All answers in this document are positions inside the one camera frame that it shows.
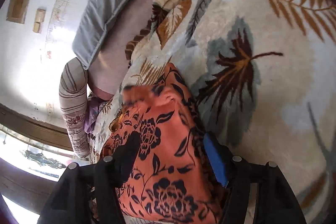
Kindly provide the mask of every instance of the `wall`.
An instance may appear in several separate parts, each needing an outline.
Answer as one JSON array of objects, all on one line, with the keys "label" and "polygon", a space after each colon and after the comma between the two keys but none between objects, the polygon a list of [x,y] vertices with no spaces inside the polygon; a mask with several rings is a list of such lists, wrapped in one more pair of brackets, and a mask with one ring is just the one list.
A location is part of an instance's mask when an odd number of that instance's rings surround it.
[{"label": "wall", "polygon": [[[46,115],[46,75],[41,64],[48,20],[55,0],[30,0],[25,24],[6,21],[9,0],[0,9],[0,103],[26,116],[62,125]],[[42,33],[32,31],[36,9],[46,9]]]},{"label": "wall", "polygon": [[[9,0],[1,7],[0,103],[33,119],[64,127],[59,79],[66,62],[75,57],[71,43],[87,0],[64,1],[66,10],[55,20],[56,1],[30,0],[23,25],[6,21]],[[41,33],[34,33],[38,8],[45,9],[46,16]]]}]

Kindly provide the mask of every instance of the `black metal frame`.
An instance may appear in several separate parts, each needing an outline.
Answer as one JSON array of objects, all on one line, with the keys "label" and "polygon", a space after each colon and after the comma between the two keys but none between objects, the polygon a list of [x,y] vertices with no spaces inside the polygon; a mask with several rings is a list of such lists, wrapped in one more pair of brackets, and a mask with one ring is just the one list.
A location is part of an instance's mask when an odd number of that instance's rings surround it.
[{"label": "black metal frame", "polygon": [[[240,156],[233,156],[215,137],[209,137],[211,146],[205,146],[206,151],[214,149],[218,153],[216,160],[220,159],[228,181],[225,186],[229,195],[220,224],[244,223],[251,183],[258,184],[253,224],[306,224],[292,189],[275,163],[250,164]],[[133,132],[126,144],[115,150],[113,158],[106,156],[97,164],[87,166],[70,164],[44,206],[38,224],[91,223],[88,201],[93,186],[99,223],[125,224],[115,188],[128,180],[140,144],[139,133]],[[209,159],[214,168],[213,157]]]}]

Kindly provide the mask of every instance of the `bed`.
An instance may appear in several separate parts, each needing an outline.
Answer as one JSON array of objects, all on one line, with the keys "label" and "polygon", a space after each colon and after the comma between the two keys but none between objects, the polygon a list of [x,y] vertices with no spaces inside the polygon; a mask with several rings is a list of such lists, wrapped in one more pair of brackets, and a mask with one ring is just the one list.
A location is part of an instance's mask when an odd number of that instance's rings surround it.
[{"label": "bed", "polygon": [[[206,130],[249,162],[276,162],[307,223],[327,223],[336,208],[335,3],[153,0],[150,21],[125,46],[130,68],[94,131],[70,132],[73,145],[80,140],[74,150],[96,163],[113,136],[110,124],[120,115],[122,89],[154,84],[173,63]],[[78,58],[72,75],[82,70],[87,81]],[[252,215],[253,206],[245,223]]]}]

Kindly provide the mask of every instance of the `striped pillow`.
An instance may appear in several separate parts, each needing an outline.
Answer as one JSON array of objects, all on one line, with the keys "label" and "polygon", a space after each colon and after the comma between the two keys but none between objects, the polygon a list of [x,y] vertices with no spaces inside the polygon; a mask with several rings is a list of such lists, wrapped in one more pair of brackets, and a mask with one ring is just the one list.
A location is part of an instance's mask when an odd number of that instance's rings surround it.
[{"label": "striped pillow", "polygon": [[73,151],[78,157],[89,155],[90,148],[84,131],[87,105],[87,71],[78,58],[64,67],[59,83],[59,102]]}]

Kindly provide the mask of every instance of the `screw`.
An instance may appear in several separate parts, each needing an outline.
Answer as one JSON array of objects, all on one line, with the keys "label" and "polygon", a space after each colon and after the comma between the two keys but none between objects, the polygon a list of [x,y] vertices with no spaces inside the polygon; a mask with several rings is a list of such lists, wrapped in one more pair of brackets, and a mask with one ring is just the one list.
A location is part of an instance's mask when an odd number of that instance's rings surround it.
[{"label": "screw", "polygon": [[68,165],[68,168],[71,169],[71,170],[75,169],[76,167],[77,167],[77,164],[75,162],[72,162]]},{"label": "screw", "polygon": [[241,156],[235,155],[235,156],[232,157],[232,160],[235,161],[235,162],[240,162],[240,161],[242,161],[242,158],[241,158]]},{"label": "screw", "polygon": [[105,162],[110,162],[111,160],[113,160],[112,156],[106,156],[106,157],[103,158],[103,161],[105,161]]},{"label": "screw", "polygon": [[277,167],[277,164],[275,162],[273,162],[273,161],[269,161],[268,165],[271,166],[271,167],[273,167],[273,168]]}]

